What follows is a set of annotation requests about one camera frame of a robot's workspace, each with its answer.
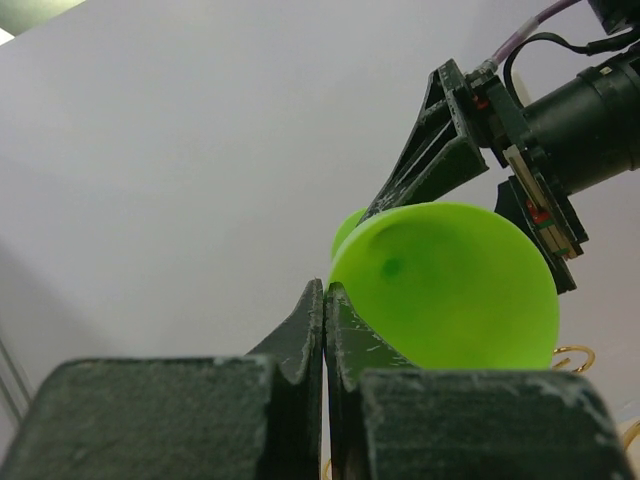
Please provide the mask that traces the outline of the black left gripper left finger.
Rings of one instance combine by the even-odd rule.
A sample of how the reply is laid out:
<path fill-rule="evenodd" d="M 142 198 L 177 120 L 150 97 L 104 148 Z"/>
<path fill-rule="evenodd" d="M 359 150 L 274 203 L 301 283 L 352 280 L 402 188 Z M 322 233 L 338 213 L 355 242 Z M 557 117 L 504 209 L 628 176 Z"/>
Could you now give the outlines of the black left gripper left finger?
<path fill-rule="evenodd" d="M 5 479 L 316 479 L 323 286 L 248 353 L 66 362 L 43 382 Z"/>

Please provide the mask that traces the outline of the green wine glass hung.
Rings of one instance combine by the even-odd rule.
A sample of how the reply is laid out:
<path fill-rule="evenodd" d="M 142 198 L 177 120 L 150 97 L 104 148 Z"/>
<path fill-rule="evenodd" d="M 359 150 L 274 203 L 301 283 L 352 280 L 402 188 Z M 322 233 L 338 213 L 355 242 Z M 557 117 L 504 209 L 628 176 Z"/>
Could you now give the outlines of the green wine glass hung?
<path fill-rule="evenodd" d="M 462 203 L 358 210 L 335 233 L 330 283 L 423 368 L 547 369 L 560 307 L 542 254 L 514 224 Z"/>

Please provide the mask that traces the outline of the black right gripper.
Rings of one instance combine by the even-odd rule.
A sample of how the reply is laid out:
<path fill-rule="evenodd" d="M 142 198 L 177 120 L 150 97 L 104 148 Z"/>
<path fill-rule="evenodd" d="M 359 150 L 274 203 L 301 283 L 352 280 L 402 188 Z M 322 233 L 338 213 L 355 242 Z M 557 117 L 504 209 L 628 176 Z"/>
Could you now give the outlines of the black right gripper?
<path fill-rule="evenodd" d="M 570 196 L 639 167 L 638 53 L 589 67 L 528 106 L 490 70 L 466 79 L 445 62 L 429 75 L 400 157 L 360 220 L 435 201 L 485 173 L 482 139 L 512 171 L 497 213 L 534 242 L 558 292 L 575 289 L 567 263 L 588 235 Z"/>

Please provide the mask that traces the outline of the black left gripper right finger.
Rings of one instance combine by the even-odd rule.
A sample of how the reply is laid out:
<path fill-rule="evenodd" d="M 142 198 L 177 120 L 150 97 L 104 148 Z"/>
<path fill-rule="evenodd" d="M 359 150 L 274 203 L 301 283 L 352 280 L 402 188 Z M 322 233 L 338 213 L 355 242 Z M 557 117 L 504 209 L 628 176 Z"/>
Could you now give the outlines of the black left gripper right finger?
<path fill-rule="evenodd" d="M 635 479 L 613 419 L 582 375 L 425 370 L 325 295 L 336 479 Z"/>

